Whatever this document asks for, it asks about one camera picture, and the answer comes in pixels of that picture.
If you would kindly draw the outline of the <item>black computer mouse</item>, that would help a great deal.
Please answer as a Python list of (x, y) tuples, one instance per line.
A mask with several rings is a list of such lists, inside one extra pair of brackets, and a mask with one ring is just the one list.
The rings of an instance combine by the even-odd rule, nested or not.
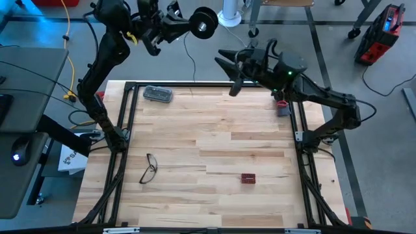
[(23, 135), (17, 138), (11, 147), (10, 159), (15, 166), (26, 165), (30, 156), (31, 136)]

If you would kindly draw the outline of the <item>round black cord reel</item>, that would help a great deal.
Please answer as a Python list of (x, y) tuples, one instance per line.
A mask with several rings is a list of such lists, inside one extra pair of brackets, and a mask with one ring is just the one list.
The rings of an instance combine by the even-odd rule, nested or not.
[(216, 12), (206, 6), (197, 8), (189, 19), (191, 33), (199, 39), (209, 39), (218, 27)]

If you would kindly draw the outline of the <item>red plastic bin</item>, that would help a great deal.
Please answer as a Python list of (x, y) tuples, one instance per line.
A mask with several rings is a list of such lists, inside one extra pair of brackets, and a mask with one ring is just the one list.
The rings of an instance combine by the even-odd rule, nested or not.
[(76, 7), (80, 0), (31, 0), (39, 7)]

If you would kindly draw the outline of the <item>grey desk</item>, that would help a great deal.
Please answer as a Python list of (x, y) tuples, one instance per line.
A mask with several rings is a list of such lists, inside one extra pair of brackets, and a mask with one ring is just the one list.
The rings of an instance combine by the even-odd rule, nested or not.
[[(36, 128), (68, 56), (65, 49), (0, 47), (0, 94), (12, 104), (0, 123), (0, 219), (14, 218), (22, 204), (48, 139)], [(15, 166), (10, 159), (14, 141), (31, 136), (30, 160)]]

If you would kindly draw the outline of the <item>white pole with round base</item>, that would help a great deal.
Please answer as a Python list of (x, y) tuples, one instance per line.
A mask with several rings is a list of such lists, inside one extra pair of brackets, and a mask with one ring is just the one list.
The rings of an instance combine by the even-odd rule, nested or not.
[(242, 14), (238, 9), (239, 0), (223, 0), (222, 9), (217, 14), (219, 24), (224, 27), (236, 27), (242, 20)]

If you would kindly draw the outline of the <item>white printed box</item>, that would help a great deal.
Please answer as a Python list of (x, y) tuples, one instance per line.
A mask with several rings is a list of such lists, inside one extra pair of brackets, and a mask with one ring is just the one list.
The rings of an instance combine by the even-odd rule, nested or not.
[(58, 171), (76, 174), (86, 168), (88, 157), (73, 151), (67, 146), (62, 146), (58, 160)]

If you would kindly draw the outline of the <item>red and black tool case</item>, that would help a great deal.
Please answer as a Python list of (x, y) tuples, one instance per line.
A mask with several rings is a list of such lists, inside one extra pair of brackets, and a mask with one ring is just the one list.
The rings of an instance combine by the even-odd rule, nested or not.
[(400, 6), (387, 5), (366, 30), (354, 56), (355, 62), (366, 66), (373, 65), (398, 40), (406, 11)]

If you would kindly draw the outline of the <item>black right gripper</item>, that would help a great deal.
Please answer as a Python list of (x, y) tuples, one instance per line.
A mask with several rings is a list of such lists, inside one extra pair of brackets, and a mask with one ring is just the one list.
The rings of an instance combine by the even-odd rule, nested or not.
[(239, 51), (219, 49), (218, 52), (231, 61), (215, 57), (215, 62), (223, 69), (230, 81), (233, 81), (229, 91), (230, 96), (237, 96), (245, 81), (251, 81), (272, 92), (275, 96), (283, 90), (283, 84), (277, 80), (277, 71), (268, 67), (269, 58), (279, 60), (275, 48), (277, 39), (272, 38), (264, 49), (258, 47), (246, 47)]

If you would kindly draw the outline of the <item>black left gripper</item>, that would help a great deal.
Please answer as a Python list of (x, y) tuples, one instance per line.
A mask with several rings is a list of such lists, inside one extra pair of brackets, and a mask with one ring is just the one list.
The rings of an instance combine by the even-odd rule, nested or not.
[[(142, 31), (140, 39), (143, 41), (148, 53), (151, 56), (157, 56), (160, 49), (156, 43), (160, 34), (160, 11), (159, 0), (136, 0), (138, 13), (140, 16), (140, 30)], [(168, 43), (190, 31), (189, 20), (183, 18), (179, 3), (172, 1), (167, 6), (167, 12), (162, 19), (162, 24), (167, 28), (162, 39)]]

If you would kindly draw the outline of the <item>grey metal bar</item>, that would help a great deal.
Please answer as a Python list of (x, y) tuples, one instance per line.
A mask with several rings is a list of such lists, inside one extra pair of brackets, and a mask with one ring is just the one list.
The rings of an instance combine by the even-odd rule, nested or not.
[(410, 88), (403, 88), (402, 93), (407, 101), (411, 114), (416, 121), (416, 95), (413, 93), (413, 90)]

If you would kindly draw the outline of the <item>wooden workbench on casters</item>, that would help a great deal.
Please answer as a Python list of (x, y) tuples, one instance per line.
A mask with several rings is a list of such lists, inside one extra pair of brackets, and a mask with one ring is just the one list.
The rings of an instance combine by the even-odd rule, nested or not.
[[(250, 3), (251, 14), (249, 20), (248, 35), (250, 38), (255, 38), (258, 35), (257, 20), (259, 16), (260, 7), (262, 5), (275, 7), (312, 7), (315, 0), (244, 0), (245, 3)], [(375, 8), (382, 0), (360, 0), (364, 9), (361, 11), (357, 20), (353, 24), (352, 30), (348, 33), (349, 39), (354, 39), (361, 33), (361, 26), (366, 22), (368, 17), (372, 14)]]

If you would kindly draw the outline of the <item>silver metal bracket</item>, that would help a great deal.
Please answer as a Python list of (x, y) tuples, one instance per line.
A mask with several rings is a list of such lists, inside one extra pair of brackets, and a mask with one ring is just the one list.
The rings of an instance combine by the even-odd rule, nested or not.
[(140, 233), (140, 228), (138, 227), (112, 227), (105, 228), (102, 234), (135, 234)]
[(284, 234), (322, 234), (319, 229), (300, 229), (300, 228), (287, 228), (284, 230)]

